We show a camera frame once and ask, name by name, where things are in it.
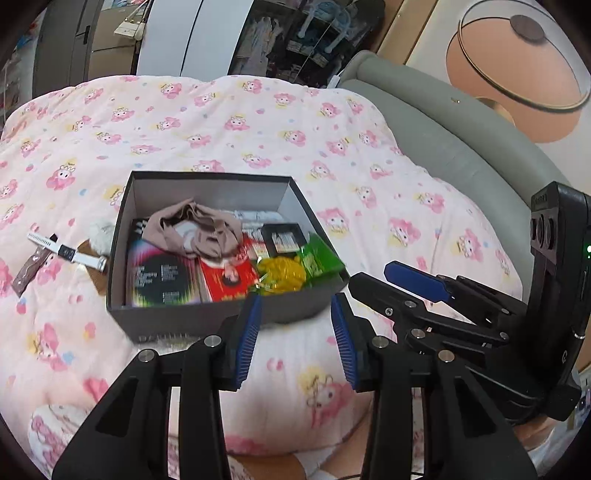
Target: white watch strap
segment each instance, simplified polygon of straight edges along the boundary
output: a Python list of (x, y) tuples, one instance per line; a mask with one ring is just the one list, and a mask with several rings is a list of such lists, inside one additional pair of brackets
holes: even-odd
[(86, 265), (87, 267), (94, 268), (95, 270), (102, 272), (105, 269), (104, 259), (105, 257), (93, 257), (91, 255), (76, 252), (74, 254), (74, 258), (72, 258), (72, 261), (75, 263), (81, 263), (82, 265)]
[[(32, 240), (33, 242), (35, 242), (37, 245), (42, 245), (43, 247), (47, 248), (48, 250), (55, 252), (60, 257), (65, 258), (71, 262), (86, 265), (87, 267), (94, 268), (94, 269), (98, 270), (99, 272), (102, 272), (105, 269), (105, 266), (106, 266), (106, 258), (105, 257), (93, 257), (92, 255), (82, 254), (82, 253), (74, 250), (73, 248), (68, 247), (67, 245), (64, 245), (62, 243), (59, 243), (59, 244), (55, 243), (52, 240), (50, 240), (42, 235), (37, 235), (36, 233), (33, 233), (33, 232), (29, 232), (27, 234), (27, 238), (29, 240)], [(64, 247), (65, 255), (64, 255), (64, 252), (60, 252), (60, 249), (62, 248), (62, 246)]]

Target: cartoon print blanket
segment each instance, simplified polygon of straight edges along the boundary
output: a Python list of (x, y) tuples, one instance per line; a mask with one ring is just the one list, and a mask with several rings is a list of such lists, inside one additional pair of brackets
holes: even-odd
[[(351, 274), (383, 278), (400, 260), (521, 296), (482, 212), (415, 166), (354, 93), (245, 76), (109, 77), (50, 93), (10, 117), (0, 144), (0, 411), (46, 472), (70, 437), (49, 434), (39, 412), (76, 409), (71, 436), (138, 347), (83, 267), (51, 255), (20, 299), (10, 283), (35, 250), (29, 230), (76, 246), (97, 219), (115, 221), (131, 170), (292, 176)], [(391, 319), (352, 307), (392, 338)], [(345, 381), (328, 310), (265, 329), (242, 389), (222, 394), (228, 449), (335, 445), (370, 400)]]

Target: gray upholstered headboard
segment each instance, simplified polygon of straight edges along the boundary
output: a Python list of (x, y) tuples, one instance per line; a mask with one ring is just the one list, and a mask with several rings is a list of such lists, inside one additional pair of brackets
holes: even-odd
[(373, 102), (413, 162), (480, 207), (515, 265), (527, 301), (534, 262), (531, 196), (553, 180), (568, 184), (552, 161), (475, 98), (374, 53), (358, 53), (338, 87)]

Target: open box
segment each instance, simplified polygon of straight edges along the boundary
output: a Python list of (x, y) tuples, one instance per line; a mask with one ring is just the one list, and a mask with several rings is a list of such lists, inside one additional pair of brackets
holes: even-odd
[[(219, 210), (267, 210), (299, 224), (304, 236), (317, 233), (334, 251), (328, 237), (291, 177), (233, 173), (133, 171), (127, 182), (111, 246), (107, 310), (134, 342), (169, 336), (204, 336), (236, 315), (242, 300), (188, 305), (132, 307), (125, 304), (127, 244), (132, 221), (182, 200)], [(349, 281), (343, 270), (312, 288), (262, 298), (263, 323), (288, 323), (309, 318), (326, 308)]]

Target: white plush toy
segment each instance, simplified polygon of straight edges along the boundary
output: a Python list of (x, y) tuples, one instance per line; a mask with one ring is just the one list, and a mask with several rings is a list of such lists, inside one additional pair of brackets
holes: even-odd
[(98, 220), (89, 229), (89, 241), (92, 249), (99, 255), (111, 254), (111, 243), (115, 234), (115, 225), (106, 219)]

